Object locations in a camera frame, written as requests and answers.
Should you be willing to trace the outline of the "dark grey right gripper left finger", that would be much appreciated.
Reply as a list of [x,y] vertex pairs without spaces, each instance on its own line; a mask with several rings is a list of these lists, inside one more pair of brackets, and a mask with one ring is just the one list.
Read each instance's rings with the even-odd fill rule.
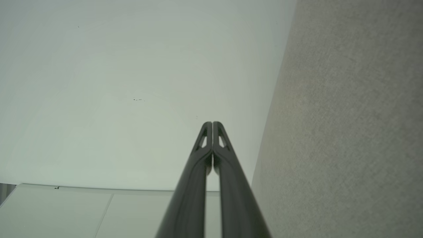
[[212,123],[200,129],[155,238],[204,238],[207,175],[212,166]]

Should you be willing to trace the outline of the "grey fabric sofa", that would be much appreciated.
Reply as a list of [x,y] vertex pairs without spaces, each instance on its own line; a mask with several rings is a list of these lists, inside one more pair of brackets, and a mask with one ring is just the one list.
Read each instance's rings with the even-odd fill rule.
[[423,0],[297,0],[252,190],[273,238],[423,238]]

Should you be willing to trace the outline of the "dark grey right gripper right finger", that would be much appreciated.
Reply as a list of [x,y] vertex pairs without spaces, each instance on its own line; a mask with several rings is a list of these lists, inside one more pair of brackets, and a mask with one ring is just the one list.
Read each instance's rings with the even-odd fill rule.
[[213,168],[220,179],[222,238],[271,238],[222,123],[213,122]]

